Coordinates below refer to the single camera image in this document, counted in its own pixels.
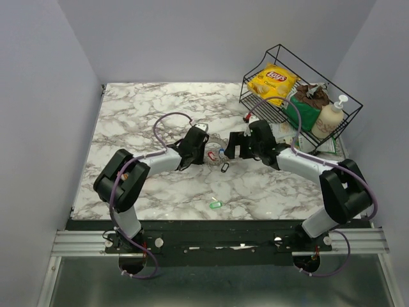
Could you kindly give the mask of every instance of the beige bottle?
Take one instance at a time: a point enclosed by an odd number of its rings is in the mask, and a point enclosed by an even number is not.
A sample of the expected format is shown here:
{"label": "beige bottle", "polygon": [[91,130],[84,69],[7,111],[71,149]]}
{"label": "beige bottle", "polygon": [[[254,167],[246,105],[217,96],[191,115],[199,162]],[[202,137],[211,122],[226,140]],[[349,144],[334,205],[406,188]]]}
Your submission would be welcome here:
{"label": "beige bottle", "polygon": [[319,139],[325,139],[344,119],[343,103],[348,101],[345,95],[339,96],[339,101],[322,108],[311,132]]}

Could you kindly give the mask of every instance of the wall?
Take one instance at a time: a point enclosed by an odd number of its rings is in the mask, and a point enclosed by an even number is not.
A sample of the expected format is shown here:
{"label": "wall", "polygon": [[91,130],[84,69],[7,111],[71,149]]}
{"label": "wall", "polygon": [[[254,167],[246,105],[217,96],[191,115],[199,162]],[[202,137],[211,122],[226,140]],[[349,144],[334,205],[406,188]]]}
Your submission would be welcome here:
{"label": "wall", "polygon": [[236,82],[278,43],[333,76],[374,0],[59,3],[103,82]]}
{"label": "wall", "polygon": [[56,1],[4,2],[0,41],[0,305],[36,306],[101,87]]}
{"label": "wall", "polygon": [[409,2],[378,0],[335,76],[364,104],[344,139],[380,203],[376,218],[409,304]]}

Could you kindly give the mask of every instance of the yellow chip bag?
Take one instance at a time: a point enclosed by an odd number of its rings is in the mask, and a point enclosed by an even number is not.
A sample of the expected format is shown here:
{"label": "yellow chip bag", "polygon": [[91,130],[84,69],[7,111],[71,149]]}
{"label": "yellow chip bag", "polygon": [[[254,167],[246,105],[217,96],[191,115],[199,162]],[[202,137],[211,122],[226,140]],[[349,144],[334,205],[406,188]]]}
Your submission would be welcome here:
{"label": "yellow chip bag", "polygon": [[[300,78],[289,70],[268,63],[264,70],[247,83],[247,88],[261,98],[271,96],[286,98],[298,80]],[[281,106],[282,104],[281,99],[270,99],[268,102],[275,106]]]}

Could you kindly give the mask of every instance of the wire basket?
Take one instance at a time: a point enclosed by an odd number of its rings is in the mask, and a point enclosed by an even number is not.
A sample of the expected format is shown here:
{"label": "wire basket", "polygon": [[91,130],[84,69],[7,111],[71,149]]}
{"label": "wire basket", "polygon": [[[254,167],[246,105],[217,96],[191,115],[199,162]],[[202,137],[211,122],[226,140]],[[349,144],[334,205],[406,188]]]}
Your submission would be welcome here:
{"label": "wire basket", "polygon": [[[328,97],[330,98],[330,103],[332,104],[334,101],[331,98],[337,99],[340,94],[348,97],[348,101],[344,104],[343,108],[344,119],[325,139],[319,139],[314,136],[311,131],[302,129],[301,134],[314,146],[315,150],[330,138],[337,139],[363,107],[358,100],[353,98],[344,90],[340,89],[340,87],[335,85],[330,79],[324,77],[321,73],[308,65],[305,61],[300,59],[283,45],[279,44],[267,50],[259,65],[254,67],[243,77],[239,103],[243,104],[248,110],[254,107],[261,100],[261,98],[247,89],[247,83],[259,72],[261,72],[266,67],[267,63],[273,63],[277,66],[290,70],[294,74],[298,75],[299,78],[307,84],[326,83],[328,86]],[[260,104],[260,106],[257,107],[253,113],[258,118],[264,119],[269,123],[289,122],[289,118],[281,107],[273,106],[268,102]]]}

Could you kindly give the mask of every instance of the marble countertop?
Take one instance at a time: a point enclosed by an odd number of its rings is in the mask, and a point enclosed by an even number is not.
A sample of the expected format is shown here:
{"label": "marble countertop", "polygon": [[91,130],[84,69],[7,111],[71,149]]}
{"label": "marble countertop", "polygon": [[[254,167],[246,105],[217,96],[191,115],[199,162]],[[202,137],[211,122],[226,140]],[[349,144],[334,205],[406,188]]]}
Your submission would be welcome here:
{"label": "marble countertop", "polygon": [[[243,131],[246,108],[238,103],[240,89],[237,83],[108,84],[72,218],[109,219],[93,182],[120,148],[133,154],[159,150],[152,133],[159,116],[187,113],[196,122],[207,123],[209,134],[222,138],[230,131]],[[189,127],[185,117],[170,116],[159,132],[166,143],[173,143]],[[211,209],[212,197],[224,205]],[[321,206],[321,191],[314,183],[250,159],[231,161],[226,173],[220,166],[192,165],[149,177],[135,204],[139,219],[305,219]]]}

